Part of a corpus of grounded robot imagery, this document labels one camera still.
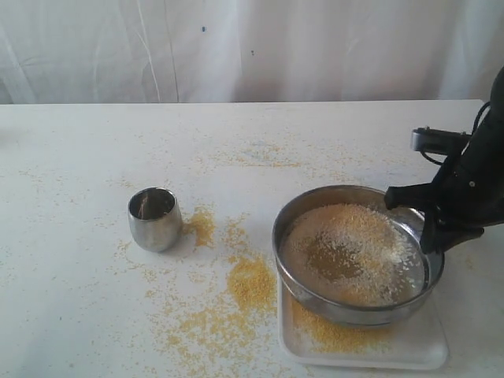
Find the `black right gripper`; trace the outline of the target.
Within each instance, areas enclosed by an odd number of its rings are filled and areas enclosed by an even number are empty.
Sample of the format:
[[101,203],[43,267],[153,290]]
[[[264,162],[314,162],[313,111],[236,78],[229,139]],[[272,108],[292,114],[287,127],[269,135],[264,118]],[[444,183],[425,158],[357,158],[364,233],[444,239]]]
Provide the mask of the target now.
[[431,183],[389,187],[384,203],[389,210],[427,210],[420,239],[424,254],[444,254],[478,239],[484,228],[503,223],[503,149],[452,150]]

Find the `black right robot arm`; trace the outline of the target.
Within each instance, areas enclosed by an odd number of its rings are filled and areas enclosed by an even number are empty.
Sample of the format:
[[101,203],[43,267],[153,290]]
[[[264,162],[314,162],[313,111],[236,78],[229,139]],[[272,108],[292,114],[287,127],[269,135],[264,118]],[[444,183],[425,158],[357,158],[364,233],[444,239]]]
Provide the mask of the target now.
[[492,84],[471,133],[429,127],[412,132],[411,147],[425,159],[443,155],[429,183],[389,187],[388,209],[408,207],[424,214],[421,249],[442,254],[484,229],[503,222],[503,74]]

